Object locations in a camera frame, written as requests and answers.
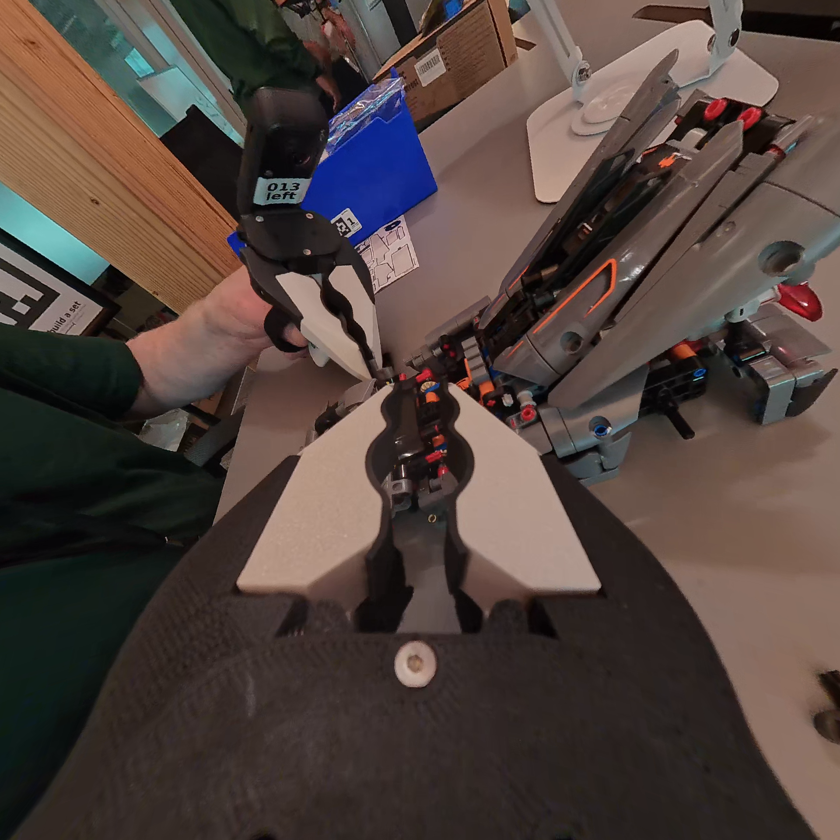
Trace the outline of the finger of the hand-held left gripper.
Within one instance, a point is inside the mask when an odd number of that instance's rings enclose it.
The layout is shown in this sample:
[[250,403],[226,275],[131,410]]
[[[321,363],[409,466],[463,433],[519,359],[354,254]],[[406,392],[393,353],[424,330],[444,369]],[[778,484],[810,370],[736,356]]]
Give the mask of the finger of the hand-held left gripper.
[[372,377],[382,368],[382,343],[369,274],[333,269],[327,278],[327,301],[338,322],[332,359],[356,377]]
[[[297,310],[300,322],[299,331],[317,349],[331,357],[333,341],[337,338],[338,322],[331,314],[327,301],[327,275],[320,280],[312,276],[304,276],[297,272],[278,274],[276,280],[280,288],[286,293],[290,304]],[[372,377],[356,377],[366,380]]]

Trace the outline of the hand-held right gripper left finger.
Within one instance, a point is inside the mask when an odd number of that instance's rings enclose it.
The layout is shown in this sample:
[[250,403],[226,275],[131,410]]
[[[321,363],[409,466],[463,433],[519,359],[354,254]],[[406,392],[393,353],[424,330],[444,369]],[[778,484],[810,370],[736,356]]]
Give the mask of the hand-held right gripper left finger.
[[387,385],[305,447],[237,587],[342,606],[364,632],[403,619],[403,561],[383,489],[396,457]]

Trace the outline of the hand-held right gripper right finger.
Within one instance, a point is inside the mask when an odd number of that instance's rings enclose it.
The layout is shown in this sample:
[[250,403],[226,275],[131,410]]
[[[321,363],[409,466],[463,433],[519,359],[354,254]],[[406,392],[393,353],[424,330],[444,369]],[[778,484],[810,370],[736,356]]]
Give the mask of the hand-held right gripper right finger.
[[538,451],[456,385],[447,385],[445,574],[462,632],[500,602],[593,596],[602,583]]

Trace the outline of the grey lego car model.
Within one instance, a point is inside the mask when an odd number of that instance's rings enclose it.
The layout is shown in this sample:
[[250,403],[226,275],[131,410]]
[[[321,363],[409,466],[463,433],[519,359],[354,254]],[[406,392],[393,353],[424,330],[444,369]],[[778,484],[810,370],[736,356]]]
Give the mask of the grey lego car model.
[[789,119],[700,90],[685,102],[672,51],[633,91],[506,275],[429,335],[394,386],[358,385],[308,430],[304,454],[368,456],[385,509],[440,509],[467,524],[549,517],[548,464],[612,474],[631,426],[705,388],[696,346],[720,334],[762,382],[758,420],[802,413],[837,373],[749,344],[779,302],[822,316],[809,286],[838,247],[838,111]]

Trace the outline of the person's left forearm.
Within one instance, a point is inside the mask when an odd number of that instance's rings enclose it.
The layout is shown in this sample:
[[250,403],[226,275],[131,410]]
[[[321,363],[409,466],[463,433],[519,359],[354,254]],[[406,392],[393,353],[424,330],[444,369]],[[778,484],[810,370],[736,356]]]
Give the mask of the person's left forearm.
[[157,417],[215,393],[215,375],[203,364],[205,326],[200,301],[176,320],[141,332],[128,342],[141,384],[127,419]]

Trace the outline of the white instruction sheet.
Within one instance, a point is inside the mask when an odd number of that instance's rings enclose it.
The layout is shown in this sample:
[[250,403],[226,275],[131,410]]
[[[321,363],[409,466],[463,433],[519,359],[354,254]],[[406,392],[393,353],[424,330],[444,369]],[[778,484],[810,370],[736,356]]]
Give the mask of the white instruction sheet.
[[371,275],[374,294],[419,267],[404,215],[355,246]]

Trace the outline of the black chair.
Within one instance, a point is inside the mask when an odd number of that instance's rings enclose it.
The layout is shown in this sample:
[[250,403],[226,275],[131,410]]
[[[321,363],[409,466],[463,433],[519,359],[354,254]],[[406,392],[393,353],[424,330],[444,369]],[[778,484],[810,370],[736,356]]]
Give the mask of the black chair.
[[243,151],[196,105],[161,136],[161,142],[236,221],[237,182]]

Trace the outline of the blue plastic bin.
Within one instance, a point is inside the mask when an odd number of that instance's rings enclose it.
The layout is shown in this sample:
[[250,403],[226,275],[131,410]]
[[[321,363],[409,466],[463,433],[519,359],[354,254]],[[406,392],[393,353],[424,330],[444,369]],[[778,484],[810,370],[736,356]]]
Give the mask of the blue plastic bin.
[[251,99],[237,183],[240,218],[302,207],[357,245],[437,188],[406,100],[330,156],[326,112],[311,93],[261,88]]

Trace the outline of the clear plastic bag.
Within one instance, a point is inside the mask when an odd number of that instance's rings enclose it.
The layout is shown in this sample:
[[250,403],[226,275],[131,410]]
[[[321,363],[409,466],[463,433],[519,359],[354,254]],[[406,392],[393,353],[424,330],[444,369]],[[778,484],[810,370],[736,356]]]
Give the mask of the clear plastic bag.
[[390,122],[404,104],[404,82],[399,74],[382,78],[366,88],[329,124],[324,156],[330,156],[375,119]]

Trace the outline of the framed marker sign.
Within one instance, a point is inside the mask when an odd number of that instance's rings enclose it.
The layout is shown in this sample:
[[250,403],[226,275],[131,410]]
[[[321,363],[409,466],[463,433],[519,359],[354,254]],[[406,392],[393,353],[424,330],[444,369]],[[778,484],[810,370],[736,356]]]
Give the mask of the framed marker sign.
[[19,239],[1,232],[1,323],[44,333],[98,335],[120,306]]

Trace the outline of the person's green shirt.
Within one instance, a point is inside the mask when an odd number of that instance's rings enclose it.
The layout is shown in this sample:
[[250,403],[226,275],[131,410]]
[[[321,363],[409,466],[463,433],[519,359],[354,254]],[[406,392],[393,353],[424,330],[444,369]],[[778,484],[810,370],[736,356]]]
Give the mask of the person's green shirt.
[[49,787],[223,482],[123,425],[119,341],[2,325],[1,833]]

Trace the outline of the brown cardboard box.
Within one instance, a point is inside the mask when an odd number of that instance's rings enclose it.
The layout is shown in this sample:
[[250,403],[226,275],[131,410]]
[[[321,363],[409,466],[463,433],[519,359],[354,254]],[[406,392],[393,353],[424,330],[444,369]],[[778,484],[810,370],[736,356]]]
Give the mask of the brown cardboard box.
[[415,128],[422,132],[517,59],[508,3],[471,1],[400,48],[374,79],[396,71]]

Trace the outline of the white lamp base stand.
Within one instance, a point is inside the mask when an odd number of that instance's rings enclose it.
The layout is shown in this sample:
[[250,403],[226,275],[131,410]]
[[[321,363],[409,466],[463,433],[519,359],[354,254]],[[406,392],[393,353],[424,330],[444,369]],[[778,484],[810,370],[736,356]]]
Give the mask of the white lamp base stand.
[[657,35],[592,72],[574,42],[556,2],[530,2],[570,88],[539,106],[527,120],[534,193],[557,203],[614,125],[631,98],[662,59],[678,52],[669,72],[680,100],[701,89],[713,98],[766,106],[779,82],[738,47],[741,1],[710,1],[710,24],[691,19]]

